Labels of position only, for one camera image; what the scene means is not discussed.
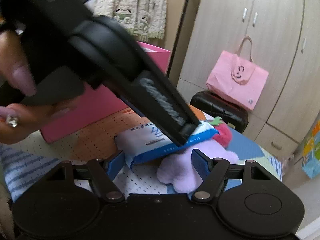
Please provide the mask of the person's hand with ring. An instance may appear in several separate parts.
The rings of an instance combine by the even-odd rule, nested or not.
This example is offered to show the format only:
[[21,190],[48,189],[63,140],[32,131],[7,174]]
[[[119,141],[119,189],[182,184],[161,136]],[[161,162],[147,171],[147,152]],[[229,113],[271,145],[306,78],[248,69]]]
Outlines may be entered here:
[[11,90],[1,90],[1,143],[15,144],[75,109],[79,98],[52,105],[31,106],[22,101],[36,94],[27,59],[16,31],[1,18],[1,78]]

